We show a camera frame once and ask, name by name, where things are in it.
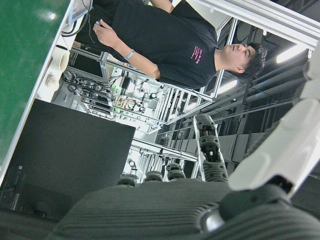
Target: ceiling light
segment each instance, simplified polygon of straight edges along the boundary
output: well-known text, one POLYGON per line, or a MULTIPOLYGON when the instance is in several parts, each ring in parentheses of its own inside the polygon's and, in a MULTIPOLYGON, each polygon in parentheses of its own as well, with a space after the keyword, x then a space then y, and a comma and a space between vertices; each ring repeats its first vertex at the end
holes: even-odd
POLYGON ((283 53, 279 54, 276 58, 276 63, 282 63, 295 55, 298 55, 299 53, 302 53, 304 50, 306 50, 306 46, 304 45, 295 45, 294 47, 291 47, 290 49, 284 51, 283 53))
POLYGON ((217 94, 222 94, 222 93, 234 88, 237 84, 238 84, 238 80, 233 80, 231 82, 228 82, 218 89, 217 94))

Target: green surface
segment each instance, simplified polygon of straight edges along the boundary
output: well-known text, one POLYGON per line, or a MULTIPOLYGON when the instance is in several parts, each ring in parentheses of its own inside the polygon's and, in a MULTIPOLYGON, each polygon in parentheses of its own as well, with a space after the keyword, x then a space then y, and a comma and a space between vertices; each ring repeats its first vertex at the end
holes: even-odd
POLYGON ((68 0, 0 2, 0 166, 68 5, 68 0))

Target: dark hair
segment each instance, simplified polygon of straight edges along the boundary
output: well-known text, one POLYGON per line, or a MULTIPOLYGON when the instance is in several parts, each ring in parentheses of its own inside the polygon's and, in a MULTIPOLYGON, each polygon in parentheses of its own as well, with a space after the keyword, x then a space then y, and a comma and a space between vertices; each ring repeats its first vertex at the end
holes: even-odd
POLYGON ((238 79, 254 79, 259 73, 262 72, 265 66, 267 49, 256 42, 249 42, 247 45, 251 46, 255 50, 255 55, 245 66, 243 66, 243 73, 230 71, 230 73, 238 79))

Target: fluorescent light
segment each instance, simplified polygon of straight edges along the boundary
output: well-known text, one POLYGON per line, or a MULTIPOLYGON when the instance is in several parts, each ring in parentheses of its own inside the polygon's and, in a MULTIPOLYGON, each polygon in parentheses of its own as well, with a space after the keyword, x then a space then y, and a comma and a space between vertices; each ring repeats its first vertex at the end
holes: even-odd
POLYGON ((185 108, 185 110, 186 110, 186 111, 189 111, 190 109, 193 109, 193 108, 195 108, 196 106, 197 106, 197 103, 196 103, 196 102, 191 103, 190 105, 188 105, 188 106, 185 108))
POLYGON ((285 60, 288 60, 295 55, 298 55, 299 53, 302 53, 304 50, 306 50, 306 46, 304 45, 295 45, 294 47, 291 47, 290 49, 284 51, 283 53, 279 54, 276 58, 276 63, 282 63, 285 60))
POLYGON ((231 82, 226 83, 225 85, 221 86, 218 91, 217 94, 222 94, 230 89, 232 89, 233 87, 235 87, 238 84, 238 80, 233 80, 231 82))

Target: wristband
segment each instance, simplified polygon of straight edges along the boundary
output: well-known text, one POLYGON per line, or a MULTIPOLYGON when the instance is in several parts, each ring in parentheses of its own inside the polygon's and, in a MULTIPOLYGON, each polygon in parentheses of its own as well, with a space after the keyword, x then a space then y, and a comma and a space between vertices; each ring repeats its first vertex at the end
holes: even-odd
POLYGON ((129 53, 129 55, 126 56, 124 59, 125 59, 125 60, 128 60, 129 58, 132 57, 132 55, 133 55, 134 53, 135 53, 135 50, 132 49, 132 51, 129 53))

